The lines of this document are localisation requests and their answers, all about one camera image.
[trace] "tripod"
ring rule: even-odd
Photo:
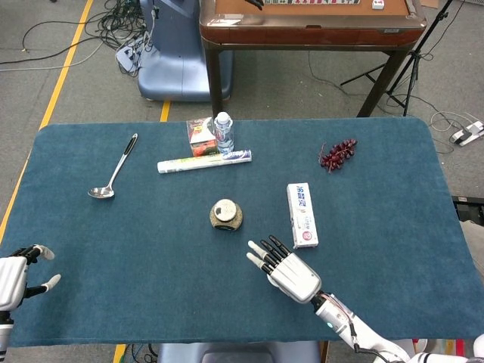
[[[418,81],[418,66],[420,63],[420,59],[422,58],[421,56],[421,50],[422,47],[425,45],[426,41],[432,34],[433,30],[436,28],[437,24],[440,23],[442,20],[444,20],[448,16],[447,8],[450,6],[452,3],[452,0],[447,0],[447,2],[444,4],[442,9],[439,11],[437,14],[435,20],[432,22],[430,25],[430,28],[427,30],[427,32],[423,35],[422,40],[418,43],[417,47],[410,51],[410,59],[408,59],[406,65],[403,67],[402,71],[400,74],[396,77],[395,82],[393,83],[392,87],[388,91],[385,91],[389,97],[394,100],[399,106],[403,107],[403,116],[407,116],[407,111],[408,111],[408,105],[410,104],[410,96],[411,96],[411,91],[414,87],[415,81]],[[399,82],[402,80],[402,77],[405,75],[405,72],[407,72],[408,68],[412,66],[411,68],[411,74],[410,74],[410,81],[408,83],[408,90],[407,90],[407,98],[404,101],[400,101],[397,97],[393,95],[393,91],[395,91],[395,88],[399,84]],[[370,74],[376,70],[379,70],[381,68],[385,67],[385,64],[381,64],[378,67],[375,67],[365,73],[360,74],[359,76],[353,77],[351,79],[348,79],[347,81],[341,83],[340,85],[345,85],[347,83],[353,82],[357,79],[360,79],[362,77],[367,77],[369,80],[371,80],[373,83],[376,82],[375,78]]]

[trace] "spoon handle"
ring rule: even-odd
[[[135,146],[136,141],[138,140],[138,134],[134,134],[131,137],[131,140],[129,140],[128,146],[126,146],[126,149],[124,150],[123,155],[121,156],[121,159],[118,162],[118,165],[114,169],[113,176],[111,176],[111,180],[109,180],[109,186],[112,187],[114,179],[117,177],[118,172],[121,170],[121,166],[123,166],[126,158],[128,157],[129,153],[131,152],[132,148]]]

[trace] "water bottle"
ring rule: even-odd
[[[234,121],[228,113],[221,112],[214,123],[219,151],[223,154],[230,153],[234,150]]]

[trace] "brown table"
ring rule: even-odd
[[[388,54],[358,113],[370,116],[426,26],[418,0],[386,0],[379,11],[371,8],[371,0],[357,5],[266,5],[262,11],[244,0],[202,0],[200,33],[213,115],[223,109],[220,51],[287,49]]]

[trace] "table leg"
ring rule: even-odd
[[[392,52],[392,54],[388,58],[388,61],[385,64],[385,67],[382,69],[380,75],[378,76],[377,81],[373,85],[373,88],[366,97],[365,103],[363,104],[363,106],[361,106],[358,117],[369,117],[371,115],[374,108],[377,106],[378,101],[381,99],[381,96],[383,96],[386,88],[399,70],[405,58],[407,57],[408,52],[408,49]]]
[[[206,72],[209,77],[210,100],[212,102],[213,117],[223,111],[222,79],[220,76],[219,51],[205,49]]]
[[[326,363],[327,351],[329,350],[330,342],[319,342],[319,352],[321,353],[321,363]]]

